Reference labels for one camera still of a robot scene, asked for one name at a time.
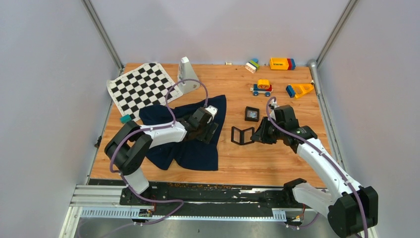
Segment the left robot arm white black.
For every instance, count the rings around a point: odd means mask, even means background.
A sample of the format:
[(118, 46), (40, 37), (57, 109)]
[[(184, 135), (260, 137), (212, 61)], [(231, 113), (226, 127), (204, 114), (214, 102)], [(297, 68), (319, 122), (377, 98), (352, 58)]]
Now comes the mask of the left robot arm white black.
[(149, 181), (145, 178), (141, 164), (147, 152), (156, 146), (173, 142), (197, 140), (208, 144), (218, 124), (214, 122), (217, 108), (200, 107), (191, 116), (175, 122), (138, 125), (127, 122), (105, 147), (110, 166), (133, 190), (133, 199), (140, 205), (148, 204), (152, 198)]

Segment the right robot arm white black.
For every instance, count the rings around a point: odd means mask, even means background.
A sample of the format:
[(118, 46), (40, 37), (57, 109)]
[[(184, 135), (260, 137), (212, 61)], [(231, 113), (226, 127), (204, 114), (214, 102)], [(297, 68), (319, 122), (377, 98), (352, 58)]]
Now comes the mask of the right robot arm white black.
[(331, 157), (317, 134), (307, 125), (300, 126), (290, 105), (266, 106), (263, 117), (251, 139), (263, 144), (281, 140), (304, 159), (327, 187), (323, 192), (303, 178), (284, 184), (283, 200), (289, 207), (308, 205), (329, 222), (341, 238), (363, 233), (378, 223), (378, 193), (372, 186), (364, 187), (353, 179)]

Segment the black square frame box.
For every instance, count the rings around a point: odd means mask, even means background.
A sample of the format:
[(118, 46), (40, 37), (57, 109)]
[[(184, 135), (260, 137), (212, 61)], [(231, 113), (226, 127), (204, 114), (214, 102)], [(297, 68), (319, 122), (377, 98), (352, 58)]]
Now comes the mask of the black square frame box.
[(237, 145), (248, 145), (254, 143), (254, 140), (251, 139), (252, 135), (255, 133), (254, 127), (249, 127), (247, 129), (239, 129), (235, 126), (231, 127), (231, 142)]

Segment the navy blue garment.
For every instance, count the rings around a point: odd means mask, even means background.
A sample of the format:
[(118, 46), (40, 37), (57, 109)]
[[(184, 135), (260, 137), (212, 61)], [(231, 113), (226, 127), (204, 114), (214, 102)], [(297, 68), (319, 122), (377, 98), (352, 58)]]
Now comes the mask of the navy blue garment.
[[(176, 118), (192, 115), (196, 109), (204, 106), (205, 101), (183, 105), (171, 109)], [(218, 151), (217, 144), (225, 121), (227, 111), (227, 99), (225, 95), (219, 95), (208, 99), (208, 105), (214, 106), (218, 112), (214, 122), (218, 124), (209, 144), (196, 139), (167, 143), (151, 148), (146, 157), (159, 169), (168, 170), (173, 160), (185, 169), (196, 171), (217, 171)], [(154, 125), (172, 122), (172, 116), (166, 106), (152, 105), (139, 111), (139, 117), (144, 125)]]

